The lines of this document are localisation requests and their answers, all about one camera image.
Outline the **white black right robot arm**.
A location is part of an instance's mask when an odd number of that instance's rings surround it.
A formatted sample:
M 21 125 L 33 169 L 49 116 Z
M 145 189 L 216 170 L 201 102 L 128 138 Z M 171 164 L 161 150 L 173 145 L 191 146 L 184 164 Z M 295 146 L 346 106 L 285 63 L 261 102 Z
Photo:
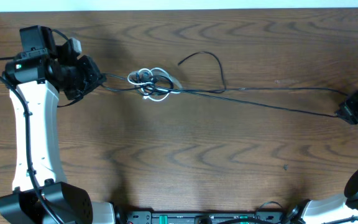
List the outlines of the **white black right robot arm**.
M 338 118 L 358 125 L 358 90 L 335 112 Z M 287 213 L 282 223 L 358 223 L 358 170 L 348 180 L 344 193 L 324 200 L 304 200 Z

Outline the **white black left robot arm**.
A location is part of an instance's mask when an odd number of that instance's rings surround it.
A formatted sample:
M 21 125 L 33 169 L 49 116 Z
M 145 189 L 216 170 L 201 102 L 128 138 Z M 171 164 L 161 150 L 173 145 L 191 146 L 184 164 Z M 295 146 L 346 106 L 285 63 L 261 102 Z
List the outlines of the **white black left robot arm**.
M 57 132 L 59 94 L 73 105 L 106 77 L 77 39 L 57 45 L 54 33 L 44 26 L 21 29 L 23 51 L 2 75 L 15 112 L 17 159 L 0 214 L 10 223 L 116 223 L 111 203 L 92 202 L 87 191 L 67 182 Z

